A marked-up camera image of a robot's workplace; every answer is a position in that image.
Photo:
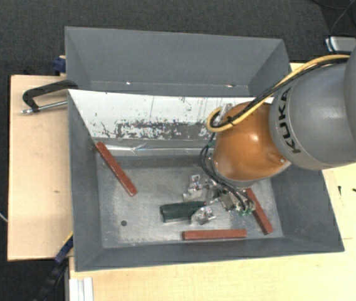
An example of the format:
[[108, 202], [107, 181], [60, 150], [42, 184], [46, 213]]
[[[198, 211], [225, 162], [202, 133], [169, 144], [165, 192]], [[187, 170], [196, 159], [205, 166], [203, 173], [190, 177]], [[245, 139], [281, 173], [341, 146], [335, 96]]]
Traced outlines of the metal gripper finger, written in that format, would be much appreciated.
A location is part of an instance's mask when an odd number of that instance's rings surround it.
[[212, 208], [205, 206], [199, 208], [190, 218], [190, 224], [204, 225], [216, 219]]
[[208, 190], [208, 180], [203, 179], [200, 174], [195, 174], [189, 178], [189, 186], [182, 197], [184, 201], [205, 200]]

